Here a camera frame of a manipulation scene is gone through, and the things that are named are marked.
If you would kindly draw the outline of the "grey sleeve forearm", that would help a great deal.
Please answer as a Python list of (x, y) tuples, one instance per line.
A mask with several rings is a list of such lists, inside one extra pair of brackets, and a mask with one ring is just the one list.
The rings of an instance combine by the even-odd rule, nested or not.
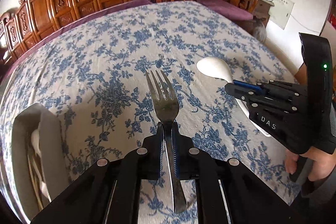
[(326, 214), (335, 210), (335, 169), (322, 180), (306, 180), (301, 188), (301, 197), (315, 211)]

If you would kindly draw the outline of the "person's right hand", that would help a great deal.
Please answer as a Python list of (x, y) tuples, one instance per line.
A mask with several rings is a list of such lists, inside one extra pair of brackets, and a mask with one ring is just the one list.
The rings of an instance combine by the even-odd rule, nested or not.
[[(308, 175), (309, 181), (319, 181), (327, 178), (335, 168), (335, 152), (330, 155), (311, 147), (306, 153), (301, 154), (302, 157), (306, 157), (313, 161), (313, 166)], [(285, 169), (288, 173), (294, 174), (297, 169), (297, 161), (299, 155), (286, 151)]]

